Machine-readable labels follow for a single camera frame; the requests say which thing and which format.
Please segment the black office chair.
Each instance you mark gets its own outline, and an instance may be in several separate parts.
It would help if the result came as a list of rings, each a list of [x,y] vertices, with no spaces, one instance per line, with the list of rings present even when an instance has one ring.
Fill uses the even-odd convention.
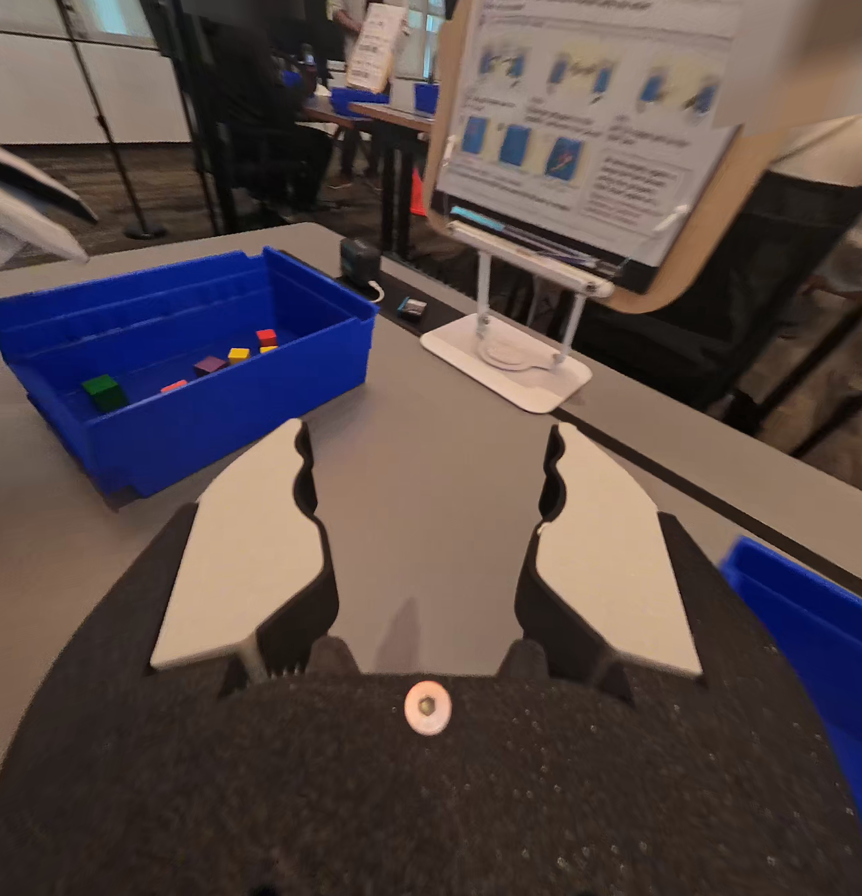
[[[755,434],[754,402],[737,383],[861,216],[862,185],[767,173],[680,297],[640,315],[590,302],[572,346],[693,409],[729,396],[722,421]]]

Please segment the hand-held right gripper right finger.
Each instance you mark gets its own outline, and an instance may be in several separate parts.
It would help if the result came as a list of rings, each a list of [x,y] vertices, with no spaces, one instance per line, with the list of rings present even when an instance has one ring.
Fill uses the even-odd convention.
[[[566,422],[550,429],[544,476],[515,617],[550,676],[629,686],[629,671],[643,669],[701,685],[661,514],[647,492]]]

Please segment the white paper sign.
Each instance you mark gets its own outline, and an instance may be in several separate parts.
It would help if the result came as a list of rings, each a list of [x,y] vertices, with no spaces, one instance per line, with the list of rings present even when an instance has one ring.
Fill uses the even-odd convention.
[[[407,31],[407,2],[368,3],[346,64],[349,88],[382,93],[392,78]]]

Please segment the tablet with tan frame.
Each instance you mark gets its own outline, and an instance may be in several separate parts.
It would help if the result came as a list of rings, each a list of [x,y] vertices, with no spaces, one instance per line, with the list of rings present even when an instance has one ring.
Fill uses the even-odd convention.
[[[630,314],[796,128],[862,114],[862,2],[459,2],[439,40],[429,223]]]

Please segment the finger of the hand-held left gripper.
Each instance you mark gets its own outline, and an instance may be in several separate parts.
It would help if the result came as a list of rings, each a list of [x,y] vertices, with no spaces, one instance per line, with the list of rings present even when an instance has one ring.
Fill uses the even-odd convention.
[[[99,218],[76,193],[2,146],[0,187],[18,191],[92,225],[98,223]]]
[[[0,264],[6,264],[26,245],[66,261],[89,260],[66,228],[0,187]]]

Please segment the blue plastic bin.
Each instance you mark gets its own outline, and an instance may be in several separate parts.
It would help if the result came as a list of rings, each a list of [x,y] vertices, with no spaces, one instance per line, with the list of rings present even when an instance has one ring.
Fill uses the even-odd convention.
[[[0,297],[0,354],[102,493],[148,497],[362,385],[377,314],[266,247]],[[279,348],[259,355],[263,329]],[[251,357],[195,378],[193,364],[235,347]],[[98,375],[130,404],[98,414],[81,388]]]
[[[805,685],[862,819],[862,599],[745,537],[719,568]]]

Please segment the brown wooden table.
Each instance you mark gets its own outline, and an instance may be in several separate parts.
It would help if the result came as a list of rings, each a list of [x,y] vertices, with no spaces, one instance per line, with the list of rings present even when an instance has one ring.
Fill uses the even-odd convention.
[[[381,156],[381,231],[383,254],[408,262],[411,258],[412,183],[416,163],[430,147],[434,118],[390,104],[350,103],[353,116],[336,113],[329,98],[313,97],[303,106],[310,122],[370,133]]]

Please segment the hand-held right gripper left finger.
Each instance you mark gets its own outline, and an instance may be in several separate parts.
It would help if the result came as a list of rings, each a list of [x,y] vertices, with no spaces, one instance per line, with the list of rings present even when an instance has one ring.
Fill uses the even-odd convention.
[[[234,658],[253,682],[304,670],[339,612],[308,425],[256,442],[197,501],[150,665]]]

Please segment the green cube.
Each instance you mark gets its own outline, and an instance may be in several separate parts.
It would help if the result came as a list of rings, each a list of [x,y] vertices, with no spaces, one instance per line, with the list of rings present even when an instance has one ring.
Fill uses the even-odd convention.
[[[92,407],[100,415],[108,415],[130,404],[121,384],[111,375],[98,375],[81,383]]]

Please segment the black battery charger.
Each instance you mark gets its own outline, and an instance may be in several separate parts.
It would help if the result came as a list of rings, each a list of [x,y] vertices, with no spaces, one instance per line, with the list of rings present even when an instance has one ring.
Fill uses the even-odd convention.
[[[341,274],[352,284],[367,287],[377,281],[381,271],[380,251],[355,238],[340,242]]]

